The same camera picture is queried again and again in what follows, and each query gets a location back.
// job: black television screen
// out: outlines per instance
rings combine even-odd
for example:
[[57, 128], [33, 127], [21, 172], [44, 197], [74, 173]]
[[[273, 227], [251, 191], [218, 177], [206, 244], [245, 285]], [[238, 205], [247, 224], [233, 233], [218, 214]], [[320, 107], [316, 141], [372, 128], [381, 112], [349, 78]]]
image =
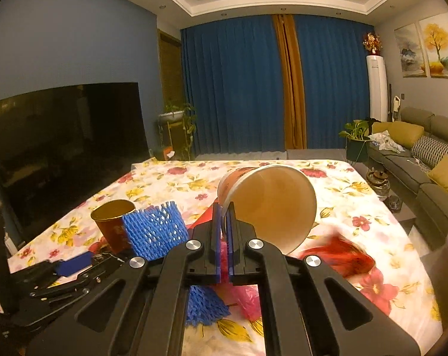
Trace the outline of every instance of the black television screen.
[[26, 240], [149, 157], [137, 83], [0, 100], [0, 186]]

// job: yellow tree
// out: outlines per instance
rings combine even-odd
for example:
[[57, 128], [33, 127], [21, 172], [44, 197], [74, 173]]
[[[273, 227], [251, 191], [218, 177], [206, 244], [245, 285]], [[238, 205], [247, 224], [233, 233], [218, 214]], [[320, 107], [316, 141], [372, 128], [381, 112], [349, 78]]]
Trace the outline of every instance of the yellow tree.
[[440, 49], [446, 48], [448, 45], [448, 32], [443, 28], [440, 28], [438, 24], [428, 24], [424, 30], [425, 33], [425, 45], [430, 51], [435, 49], [438, 55], [438, 61], [440, 61]]

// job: round metal bolt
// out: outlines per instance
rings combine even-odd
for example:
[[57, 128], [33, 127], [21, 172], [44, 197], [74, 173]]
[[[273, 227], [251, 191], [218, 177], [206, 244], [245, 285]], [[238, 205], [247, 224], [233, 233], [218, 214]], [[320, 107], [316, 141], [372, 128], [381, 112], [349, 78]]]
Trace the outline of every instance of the round metal bolt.
[[262, 249], [263, 248], [263, 242], [258, 239], [250, 240], [247, 245], [250, 246], [252, 249]]
[[132, 268], [138, 269], [141, 268], [143, 265], [145, 265], [145, 259], [142, 257], [133, 257], [130, 260], [130, 266]]
[[320, 260], [320, 258], [318, 256], [308, 256], [306, 258], [306, 263], [309, 266], [316, 267], [316, 266], [320, 266], [321, 260]]
[[201, 247], [201, 243], [198, 240], [190, 240], [186, 242], [186, 247], [189, 250], [197, 250]]

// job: gray sofa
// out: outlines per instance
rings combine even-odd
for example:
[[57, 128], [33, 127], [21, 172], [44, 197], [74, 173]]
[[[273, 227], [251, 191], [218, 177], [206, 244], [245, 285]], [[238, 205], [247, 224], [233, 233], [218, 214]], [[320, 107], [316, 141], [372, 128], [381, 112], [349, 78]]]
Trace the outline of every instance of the gray sofa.
[[[448, 142], [448, 117], [407, 107], [400, 112], [400, 118], [404, 122], [423, 126], [426, 135]], [[370, 165], [383, 165], [408, 189], [401, 198], [417, 216], [418, 230], [432, 249], [442, 246], [448, 234], [448, 192], [428, 178], [408, 150], [400, 154], [379, 151], [377, 146], [370, 143], [369, 158]]]

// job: blue foam net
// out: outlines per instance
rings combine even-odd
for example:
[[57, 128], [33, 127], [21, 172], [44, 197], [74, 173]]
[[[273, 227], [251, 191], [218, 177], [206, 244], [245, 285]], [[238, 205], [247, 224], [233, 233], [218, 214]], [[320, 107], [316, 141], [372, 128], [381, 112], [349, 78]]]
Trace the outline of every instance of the blue foam net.
[[[175, 202], [136, 210], [124, 215], [123, 222], [134, 252], [149, 261], [166, 256], [172, 247], [189, 239]], [[210, 325], [229, 314], [229, 308], [214, 290], [195, 285], [190, 287], [187, 325]]]

